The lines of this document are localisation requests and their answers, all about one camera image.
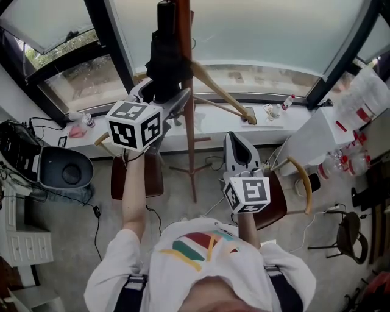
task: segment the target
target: power adapter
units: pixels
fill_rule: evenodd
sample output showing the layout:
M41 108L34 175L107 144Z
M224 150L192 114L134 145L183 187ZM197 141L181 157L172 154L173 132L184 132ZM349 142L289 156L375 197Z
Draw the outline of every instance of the power adapter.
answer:
M93 213L95 214L95 217L97 217L98 219L100 218L101 213L98 206L93 207Z

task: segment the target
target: white drawer cabinet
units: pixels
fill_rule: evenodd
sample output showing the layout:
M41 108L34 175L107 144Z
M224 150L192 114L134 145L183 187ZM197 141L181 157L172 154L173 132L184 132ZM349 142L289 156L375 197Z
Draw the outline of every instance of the white drawer cabinet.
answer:
M5 196L14 196L5 190ZM53 261L49 232L16 222L16 198L2 201L0 210L0 254L10 266L30 266Z

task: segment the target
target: black chair backrest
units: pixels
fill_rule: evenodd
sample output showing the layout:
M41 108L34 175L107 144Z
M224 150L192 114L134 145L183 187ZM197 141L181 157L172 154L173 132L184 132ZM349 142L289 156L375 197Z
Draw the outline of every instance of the black chair backrest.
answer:
M353 249L356 241L359 241L361 244L360 257L355 255L355 250ZM368 242L364 235L360 233L360 219L356 213L347 213L342 219L337 233L337 248L342 254L351 257L358 264L363 264L366 261Z

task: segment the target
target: black strap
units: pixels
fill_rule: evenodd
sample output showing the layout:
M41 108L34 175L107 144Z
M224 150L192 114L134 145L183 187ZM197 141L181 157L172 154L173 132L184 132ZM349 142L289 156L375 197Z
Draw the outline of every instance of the black strap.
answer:
M114 312L139 312L146 283L147 275L131 274L119 294Z
M303 312L303 302L297 291L289 284L278 266L265 266L282 312Z

